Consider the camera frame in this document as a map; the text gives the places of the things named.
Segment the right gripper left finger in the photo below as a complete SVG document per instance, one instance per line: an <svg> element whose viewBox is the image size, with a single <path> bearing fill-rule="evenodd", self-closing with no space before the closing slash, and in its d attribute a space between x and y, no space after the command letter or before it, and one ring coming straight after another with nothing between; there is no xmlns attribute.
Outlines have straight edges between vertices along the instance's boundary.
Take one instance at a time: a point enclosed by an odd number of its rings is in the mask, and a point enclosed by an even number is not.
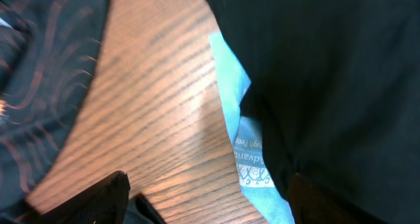
<svg viewBox="0 0 420 224"><path fill-rule="evenodd" d="M40 224L122 224L130 192L129 178L115 171L55 209Z"/></svg>

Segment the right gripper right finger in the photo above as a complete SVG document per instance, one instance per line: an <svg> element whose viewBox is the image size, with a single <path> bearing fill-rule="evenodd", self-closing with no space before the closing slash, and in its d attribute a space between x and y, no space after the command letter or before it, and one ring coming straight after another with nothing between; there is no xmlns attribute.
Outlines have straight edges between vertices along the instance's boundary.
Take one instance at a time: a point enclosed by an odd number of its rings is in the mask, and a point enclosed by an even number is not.
<svg viewBox="0 0 420 224"><path fill-rule="evenodd" d="M290 180L287 200L299 224L381 224L382 221L330 192L311 185L301 174Z"/></svg>

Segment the black orange patterned jersey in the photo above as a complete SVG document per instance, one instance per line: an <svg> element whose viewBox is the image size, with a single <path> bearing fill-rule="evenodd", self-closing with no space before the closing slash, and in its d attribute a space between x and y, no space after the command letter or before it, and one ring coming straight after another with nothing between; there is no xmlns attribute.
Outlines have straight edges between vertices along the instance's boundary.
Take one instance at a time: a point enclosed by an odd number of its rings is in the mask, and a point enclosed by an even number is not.
<svg viewBox="0 0 420 224"><path fill-rule="evenodd" d="M1 0L1 222L52 168L95 73L110 0Z"/></svg>

